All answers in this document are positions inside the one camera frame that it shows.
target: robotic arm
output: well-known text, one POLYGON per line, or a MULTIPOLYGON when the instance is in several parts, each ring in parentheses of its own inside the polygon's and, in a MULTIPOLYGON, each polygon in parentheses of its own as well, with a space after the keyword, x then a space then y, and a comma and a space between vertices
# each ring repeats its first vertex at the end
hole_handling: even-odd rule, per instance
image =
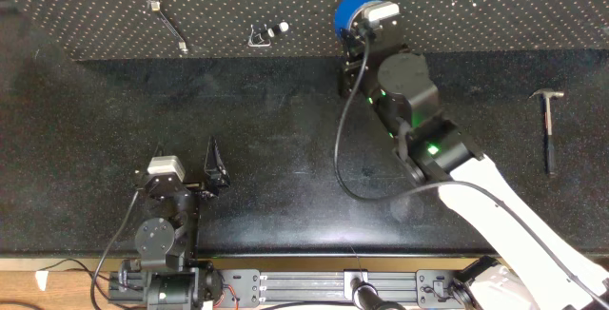
POLYGON ((552 231, 444 116, 425 59, 403 43, 400 21, 392 2, 343 0, 335 16, 345 56, 340 90, 364 95, 396 140, 394 153, 412 183, 443 184, 441 200, 516 273, 483 259, 452 280, 448 292, 466 308, 486 310, 583 309, 594 300, 609 308, 601 299, 608 296, 609 273, 552 231))

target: hammer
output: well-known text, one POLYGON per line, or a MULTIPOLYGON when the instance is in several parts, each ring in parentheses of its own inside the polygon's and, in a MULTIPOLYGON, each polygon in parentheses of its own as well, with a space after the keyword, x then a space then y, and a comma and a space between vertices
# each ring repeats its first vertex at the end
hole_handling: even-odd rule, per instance
POLYGON ((541 88, 529 98, 541 95, 545 102, 545 164, 550 177, 556 176, 556 160, 554 158, 554 140, 552 140, 552 114, 550 113, 550 100, 564 96, 563 91, 554 91, 551 88, 541 88))

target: pegboard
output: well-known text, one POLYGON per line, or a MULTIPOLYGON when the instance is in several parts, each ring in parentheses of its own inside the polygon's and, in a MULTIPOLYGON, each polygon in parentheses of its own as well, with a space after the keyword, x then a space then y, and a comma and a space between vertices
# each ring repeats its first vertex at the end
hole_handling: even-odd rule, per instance
MULTIPOLYGON (((146 0, 15 0, 76 60, 340 55, 333 16, 341 0, 161 0, 190 47, 177 42, 146 0), (290 31, 250 48, 250 26, 290 31)), ((405 42, 423 52, 609 48, 608 0, 391 0, 405 42)))

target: hammer handle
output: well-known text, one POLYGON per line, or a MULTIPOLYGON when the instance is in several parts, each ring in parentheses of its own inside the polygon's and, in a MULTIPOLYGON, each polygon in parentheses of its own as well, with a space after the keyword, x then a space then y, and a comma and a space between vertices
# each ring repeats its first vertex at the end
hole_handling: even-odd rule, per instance
POLYGON ((545 136, 545 163, 547 167, 547 173, 550 177, 557 175, 556 171, 556 159, 554 157, 554 140, 552 135, 545 136))

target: black tabletop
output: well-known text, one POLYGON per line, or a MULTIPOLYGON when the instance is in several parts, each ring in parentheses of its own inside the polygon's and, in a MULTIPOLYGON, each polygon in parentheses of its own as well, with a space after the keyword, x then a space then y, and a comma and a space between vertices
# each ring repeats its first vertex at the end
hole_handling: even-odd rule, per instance
MULTIPOLYGON (((74 63, 45 36, 8 38, 0 77, 0 254, 99 254, 118 228, 134 170, 159 142, 201 173, 215 135, 233 186, 203 206, 205 256, 477 255, 492 248, 434 192, 357 203, 337 185, 332 150, 344 100, 333 58, 74 63)), ((429 54, 449 114, 554 230, 609 253, 609 52, 429 54), (559 176, 544 174, 540 87, 553 104, 559 176)), ((340 160, 366 197, 410 188, 392 140, 363 98, 340 160)), ((113 255, 135 252, 139 200, 113 255)))

